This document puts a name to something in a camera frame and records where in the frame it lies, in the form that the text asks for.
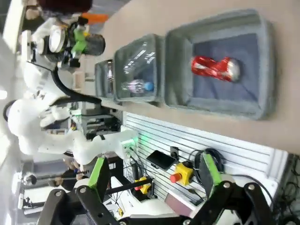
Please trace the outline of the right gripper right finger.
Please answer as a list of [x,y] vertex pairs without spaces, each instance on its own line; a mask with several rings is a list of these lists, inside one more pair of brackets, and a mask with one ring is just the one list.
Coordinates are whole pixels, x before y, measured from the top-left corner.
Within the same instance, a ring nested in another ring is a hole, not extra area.
[[274,225],[271,209],[258,183],[243,187],[235,182],[222,180],[212,156],[201,155],[200,177],[207,200],[194,216],[195,225],[215,225],[225,210],[235,213],[241,225]]

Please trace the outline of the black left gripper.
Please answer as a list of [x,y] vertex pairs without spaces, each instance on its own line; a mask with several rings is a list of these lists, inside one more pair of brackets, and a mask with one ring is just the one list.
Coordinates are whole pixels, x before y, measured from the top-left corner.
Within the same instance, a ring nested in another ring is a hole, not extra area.
[[87,46],[83,30],[76,29],[78,23],[72,23],[64,31],[63,46],[59,51],[58,68],[79,68],[80,67],[80,54]]

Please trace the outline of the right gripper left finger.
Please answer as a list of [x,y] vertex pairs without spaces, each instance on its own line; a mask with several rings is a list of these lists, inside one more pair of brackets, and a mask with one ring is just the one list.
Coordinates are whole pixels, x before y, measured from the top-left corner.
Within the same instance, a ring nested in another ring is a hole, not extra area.
[[66,193],[53,189],[44,203],[38,225],[72,225],[84,219],[89,225],[118,225],[103,204],[111,172],[107,158],[99,157],[88,185]]

